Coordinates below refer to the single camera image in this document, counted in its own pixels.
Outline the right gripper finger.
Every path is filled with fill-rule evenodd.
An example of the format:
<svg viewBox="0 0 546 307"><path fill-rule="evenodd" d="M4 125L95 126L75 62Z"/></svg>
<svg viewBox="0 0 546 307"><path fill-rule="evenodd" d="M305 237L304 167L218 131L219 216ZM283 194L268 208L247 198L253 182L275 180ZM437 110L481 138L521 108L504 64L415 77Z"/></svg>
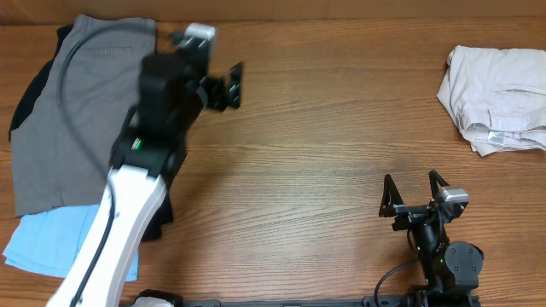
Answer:
<svg viewBox="0 0 546 307"><path fill-rule="evenodd" d="M429 171L428 175L431 186L432 198L436 199L439 189L442 187L446 187L449 184L435 170Z"/></svg>
<svg viewBox="0 0 546 307"><path fill-rule="evenodd" d="M395 217L404 210L404 201L398 192L392 176L384 177L383 195L380 203L380 217Z"/></svg>

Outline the beige khaki shorts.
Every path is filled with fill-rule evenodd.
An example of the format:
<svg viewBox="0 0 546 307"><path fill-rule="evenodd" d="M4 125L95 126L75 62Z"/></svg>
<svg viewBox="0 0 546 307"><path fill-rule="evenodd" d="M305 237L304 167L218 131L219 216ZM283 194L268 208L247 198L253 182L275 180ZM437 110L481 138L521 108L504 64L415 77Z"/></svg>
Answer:
<svg viewBox="0 0 546 307"><path fill-rule="evenodd" d="M482 156L545 149L545 52L455 47L437 94Z"/></svg>

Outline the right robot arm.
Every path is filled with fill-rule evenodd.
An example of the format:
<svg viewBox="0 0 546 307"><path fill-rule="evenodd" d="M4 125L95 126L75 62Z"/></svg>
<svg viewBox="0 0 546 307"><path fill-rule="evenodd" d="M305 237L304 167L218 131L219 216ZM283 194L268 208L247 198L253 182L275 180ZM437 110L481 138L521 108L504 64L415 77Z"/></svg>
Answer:
<svg viewBox="0 0 546 307"><path fill-rule="evenodd" d="M385 273L374 289L375 306L479 306L472 291L479 287L484 253L466 241L450 241L445 225L459 218L469 202L463 188L449 185L435 170L428 174L432 198L421 206L406 206L392 176L384 177L379 216L392 217L392 229L405 231L416 258ZM419 263L423 286L404 296L381 296L380 287L393 274Z"/></svg>

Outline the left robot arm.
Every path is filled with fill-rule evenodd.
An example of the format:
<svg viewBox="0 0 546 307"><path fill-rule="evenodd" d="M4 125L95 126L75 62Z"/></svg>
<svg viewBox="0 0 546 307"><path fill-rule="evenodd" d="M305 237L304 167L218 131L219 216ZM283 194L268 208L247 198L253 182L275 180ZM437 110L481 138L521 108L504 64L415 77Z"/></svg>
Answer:
<svg viewBox="0 0 546 307"><path fill-rule="evenodd" d="M148 55L140 100L111 150L111 169L96 218L50 306L116 306L153 215L186 156L186 135L201 111L241 105L243 63L229 78L208 76L205 55Z"/></svg>

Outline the black garment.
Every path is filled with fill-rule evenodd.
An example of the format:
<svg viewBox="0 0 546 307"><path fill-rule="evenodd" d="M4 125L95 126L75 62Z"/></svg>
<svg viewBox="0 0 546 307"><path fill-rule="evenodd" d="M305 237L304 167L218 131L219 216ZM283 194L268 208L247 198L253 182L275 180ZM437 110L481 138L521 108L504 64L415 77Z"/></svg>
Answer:
<svg viewBox="0 0 546 307"><path fill-rule="evenodd" d="M36 100L42 94L42 91L48 80L48 76L53 66L54 59L58 55L61 45L69 32L73 29L73 25L61 26L56 30L57 45L54 56L51 60L47 61L41 68L39 73L34 77L31 83L26 88L24 95L21 97L17 108L14 111L14 115L9 127L8 140L11 141L11 133L13 130L19 128L23 122L32 113ZM162 236L162 226L173 222L173 213L171 200L167 195L159 208L159 210L152 217L150 224L142 236L142 241L158 240Z"/></svg>

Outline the grey shorts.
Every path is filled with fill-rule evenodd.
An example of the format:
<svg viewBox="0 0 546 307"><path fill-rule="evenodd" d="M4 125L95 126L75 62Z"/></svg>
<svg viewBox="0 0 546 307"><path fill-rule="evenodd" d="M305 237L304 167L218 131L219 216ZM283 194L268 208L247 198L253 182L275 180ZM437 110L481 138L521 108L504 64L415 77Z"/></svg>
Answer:
<svg viewBox="0 0 546 307"><path fill-rule="evenodd" d="M32 113L11 133L16 215L101 201L110 150L137 103L155 29L143 18L76 18Z"/></svg>

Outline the light blue shorts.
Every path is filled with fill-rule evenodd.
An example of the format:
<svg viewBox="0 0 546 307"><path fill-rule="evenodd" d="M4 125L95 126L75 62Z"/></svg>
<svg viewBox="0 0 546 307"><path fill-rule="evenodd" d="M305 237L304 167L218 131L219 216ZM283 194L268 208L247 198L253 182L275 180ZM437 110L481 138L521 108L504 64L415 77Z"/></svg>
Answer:
<svg viewBox="0 0 546 307"><path fill-rule="evenodd" d="M66 277L98 209L68 206L25 215L3 251L5 263L35 274Z"/></svg>

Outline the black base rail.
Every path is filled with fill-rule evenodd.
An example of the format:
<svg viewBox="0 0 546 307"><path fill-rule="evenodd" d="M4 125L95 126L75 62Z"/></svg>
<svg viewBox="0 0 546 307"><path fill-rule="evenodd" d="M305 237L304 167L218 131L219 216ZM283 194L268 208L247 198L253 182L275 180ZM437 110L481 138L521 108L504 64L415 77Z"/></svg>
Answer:
<svg viewBox="0 0 546 307"><path fill-rule="evenodd" d="M405 306L473 306L480 307L478 296L456 298L454 301L429 299L427 304L420 305L408 295L403 296L379 296L379 306L405 307ZM182 296L162 291L146 290L140 293L132 303L119 306L131 307L374 307L377 306L372 296L361 299L325 299L325 300L285 300L285 301L248 301L248 302L221 302L212 300L185 300Z"/></svg>

